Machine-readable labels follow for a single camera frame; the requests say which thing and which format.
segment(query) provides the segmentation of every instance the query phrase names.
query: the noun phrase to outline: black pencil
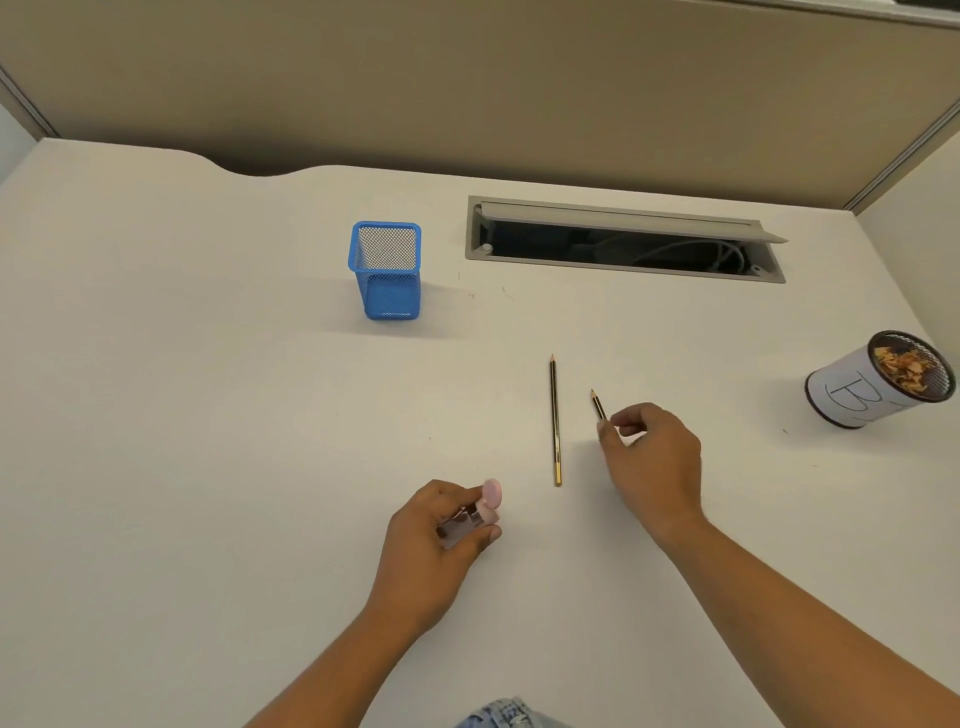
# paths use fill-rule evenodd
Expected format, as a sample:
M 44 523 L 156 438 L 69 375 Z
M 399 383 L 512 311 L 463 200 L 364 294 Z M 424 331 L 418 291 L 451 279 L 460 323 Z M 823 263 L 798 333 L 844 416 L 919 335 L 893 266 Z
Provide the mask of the black pencil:
M 601 420 L 607 419 L 607 413 L 603 411 L 603 404 L 600 403 L 600 398 L 597 397 L 597 393 L 592 389 L 590 390 L 590 398 L 593 400 L 593 407 L 597 411 L 597 417 Z
M 557 360 L 550 354 L 550 410 L 553 415 L 553 474 L 554 484 L 564 484 L 560 471 L 560 410 L 557 409 Z

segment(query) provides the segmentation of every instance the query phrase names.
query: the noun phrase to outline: mesh pencil holder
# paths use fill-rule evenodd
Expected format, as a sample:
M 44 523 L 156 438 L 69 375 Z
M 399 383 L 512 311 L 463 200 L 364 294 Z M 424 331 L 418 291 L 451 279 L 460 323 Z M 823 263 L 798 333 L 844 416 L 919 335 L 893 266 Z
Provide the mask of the mesh pencil holder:
M 420 316 L 420 226 L 360 222 L 350 238 L 350 270 L 370 319 Z

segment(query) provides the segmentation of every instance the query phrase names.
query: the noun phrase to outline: forearm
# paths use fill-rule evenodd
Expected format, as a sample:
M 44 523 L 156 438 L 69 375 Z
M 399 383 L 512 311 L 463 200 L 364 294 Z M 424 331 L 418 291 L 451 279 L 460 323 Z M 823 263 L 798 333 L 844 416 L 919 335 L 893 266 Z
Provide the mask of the forearm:
M 960 696 L 706 521 L 664 549 L 787 728 L 960 725 Z
M 247 728 L 355 728 L 415 640 L 396 619 L 362 612 Z

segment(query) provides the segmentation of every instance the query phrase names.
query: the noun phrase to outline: right hand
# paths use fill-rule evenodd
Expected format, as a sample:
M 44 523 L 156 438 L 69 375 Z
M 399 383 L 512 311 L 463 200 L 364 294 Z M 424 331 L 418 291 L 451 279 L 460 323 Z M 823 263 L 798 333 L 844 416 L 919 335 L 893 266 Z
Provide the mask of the right hand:
M 634 404 L 599 423 L 597 431 L 613 484 L 660 547 L 687 526 L 706 521 L 700 440 L 676 415 L 649 402 Z M 620 439 L 644 431 L 629 446 Z

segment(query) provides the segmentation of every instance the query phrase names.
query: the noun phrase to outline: denim shorts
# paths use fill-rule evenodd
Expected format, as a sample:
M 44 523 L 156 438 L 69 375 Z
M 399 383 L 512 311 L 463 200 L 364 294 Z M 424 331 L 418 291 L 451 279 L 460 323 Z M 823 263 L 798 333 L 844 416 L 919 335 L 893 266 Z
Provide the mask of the denim shorts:
M 457 728 L 570 728 L 551 717 L 530 710 L 527 704 L 515 697 L 503 698 L 488 703 L 473 711 Z

